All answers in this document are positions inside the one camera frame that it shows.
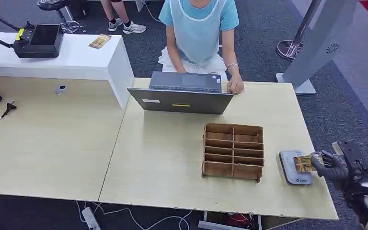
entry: yellow sticker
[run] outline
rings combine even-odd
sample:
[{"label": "yellow sticker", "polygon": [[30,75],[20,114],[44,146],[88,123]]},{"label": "yellow sticker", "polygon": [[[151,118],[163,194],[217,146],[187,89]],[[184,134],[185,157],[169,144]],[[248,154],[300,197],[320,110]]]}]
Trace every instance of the yellow sticker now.
[{"label": "yellow sticker", "polygon": [[189,104],[172,104],[172,106],[178,106],[178,107],[191,107]]},{"label": "yellow sticker", "polygon": [[23,28],[20,28],[18,34],[16,35],[16,39],[15,40],[20,40],[20,36],[22,36],[23,31],[24,31],[24,29]]}]

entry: cardboard organizer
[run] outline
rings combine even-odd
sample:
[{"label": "cardboard organizer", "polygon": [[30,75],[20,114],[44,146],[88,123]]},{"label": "cardboard organizer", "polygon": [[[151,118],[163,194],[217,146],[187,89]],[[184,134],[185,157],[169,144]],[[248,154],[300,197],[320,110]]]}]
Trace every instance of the cardboard organizer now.
[{"label": "cardboard organizer", "polygon": [[208,123],[203,139],[203,176],[260,182],[265,164],[262,127]]}]

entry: laptop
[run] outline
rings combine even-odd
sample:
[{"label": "laptop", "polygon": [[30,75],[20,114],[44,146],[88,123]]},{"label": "laptop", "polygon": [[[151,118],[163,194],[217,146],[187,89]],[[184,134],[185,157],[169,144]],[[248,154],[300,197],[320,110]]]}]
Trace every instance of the laptop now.
[{"label": "laptop", "polygon": [[154,72],[149,89],[127,90],[144,110],[220,115],[233,97],[221,88],[220,75]]},{"label": "laptop", "polygon": [[221,75],[153,72],[149,89],[191,92],[222,92]]}]

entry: label sticker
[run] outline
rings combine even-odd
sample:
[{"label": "label sticker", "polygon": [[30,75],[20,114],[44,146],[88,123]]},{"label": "label sticker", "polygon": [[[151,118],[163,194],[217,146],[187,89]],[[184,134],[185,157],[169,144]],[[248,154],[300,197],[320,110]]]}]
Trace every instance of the label sticker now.
[{"label": "label sticker", "polygon": [[15,40],[20,40],[20,36],[22,36],[23,31],[24,31],[24,28],[20,28],[20,30],[19,30],[19,32],[18,32],[18,34],[16,35]]},{"label": "label sticker", "polygon": [[159,100],[153,100],[153,99],[142,99],[143,102],[150,102],[150,103],[160,103]]},{"label": "label sticker", "polygon": [[172,106],[177,106],[177,107],[191,107],[191,105],[189,105],[189,104],[172,104]]}]

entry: white sneaker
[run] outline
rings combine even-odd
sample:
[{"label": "white sneaker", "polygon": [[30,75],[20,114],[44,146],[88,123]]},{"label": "white sneaker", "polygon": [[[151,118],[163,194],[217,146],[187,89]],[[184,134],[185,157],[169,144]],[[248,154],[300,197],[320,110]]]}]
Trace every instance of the white sneaker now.
[{"label": "white sneaker", "polygon": [[115,32],[118,26],[120,26],[122,23],[122,19],[116,18],[115,24],[113,24],[112,22],[108,22],[108,30],[111,32]]},{"label": "white sneaker", "polygon": [[134,24],[132,21],[130,21],[130,27],[123,25],[123,32],[127,35],[131,33],[140,34],[145,32],[145,30],[146,27],[144,25]]}]

